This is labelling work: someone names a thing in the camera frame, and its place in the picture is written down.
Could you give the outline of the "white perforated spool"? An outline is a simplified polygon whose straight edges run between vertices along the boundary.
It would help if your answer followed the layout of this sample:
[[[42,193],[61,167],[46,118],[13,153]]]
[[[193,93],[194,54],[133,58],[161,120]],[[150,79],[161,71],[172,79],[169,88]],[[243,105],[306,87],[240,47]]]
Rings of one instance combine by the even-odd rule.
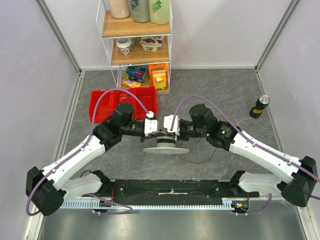
[[[181,155],[190,152],[189,149],[177,147],[176,141],[176,138],[171,136],[157,137],[155,147],[144,148],[142,151],[149,154],[162,155]]]

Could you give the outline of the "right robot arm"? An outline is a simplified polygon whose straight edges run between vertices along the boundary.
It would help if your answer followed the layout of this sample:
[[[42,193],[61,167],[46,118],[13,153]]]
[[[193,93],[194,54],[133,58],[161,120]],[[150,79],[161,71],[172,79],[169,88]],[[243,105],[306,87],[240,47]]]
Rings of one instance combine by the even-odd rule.
[[[168,130],[182,140],[206,138],[217,149],[243,156],[267,169],[269,174],[237,171],[229,184],[235,197],[245,192],[280,195],[289,203],[306,207],[318,180],[316,161],[305,156],[295,157],[278,151],[242,131],[229,121],[218,121],[204,104],[194,105],[190,121],[173,115]]]

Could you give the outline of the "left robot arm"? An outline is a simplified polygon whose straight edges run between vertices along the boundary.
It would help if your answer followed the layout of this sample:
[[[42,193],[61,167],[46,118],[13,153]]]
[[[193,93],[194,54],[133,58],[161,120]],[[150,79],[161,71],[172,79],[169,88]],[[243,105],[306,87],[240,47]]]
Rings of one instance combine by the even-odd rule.
[[[82,195],[106,196],[110,191],[109,178],[96,170],[86,177],[71,177],[87,163],[101,156],[121,142],[123,136],[142,140],[159,132],[156,114],[147,111],[143,120],[134,119],[134,106],[120,103],[112,115],[93,128],[90,134],[73,150],[54,163],[38,169],[31,168],[26,175],[25,194],[28,197],[28,216],[49,216],[64,202]]]

